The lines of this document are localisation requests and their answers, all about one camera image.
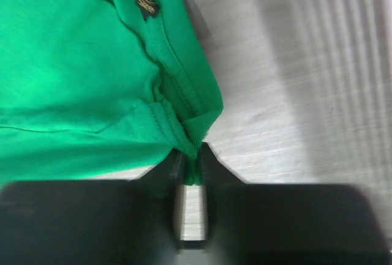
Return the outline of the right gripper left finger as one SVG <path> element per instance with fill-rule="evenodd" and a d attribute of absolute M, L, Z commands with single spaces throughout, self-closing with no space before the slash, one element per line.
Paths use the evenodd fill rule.
<path fill-rule="evenodd" d="M 19 181 L 1 189 L 2 264 L 175 264 L 184 156 L 131 180 Z"/>

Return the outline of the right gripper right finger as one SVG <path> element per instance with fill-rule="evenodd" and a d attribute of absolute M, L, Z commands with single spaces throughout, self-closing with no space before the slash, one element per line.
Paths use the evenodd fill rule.
<path fill-rule="evenodd" d="M 198 165 L 213 264 L 391 263 L 388 240 L 357 187 L 246 182 L 207 143 Z"/>

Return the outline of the green t-shirt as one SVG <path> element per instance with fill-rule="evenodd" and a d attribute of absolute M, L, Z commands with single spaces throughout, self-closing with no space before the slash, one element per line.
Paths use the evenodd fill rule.
<path fill-rule="evenodd" d="M 197 155 L 223 109 L 184 0 L 1 0 L 1 182 Z"/>

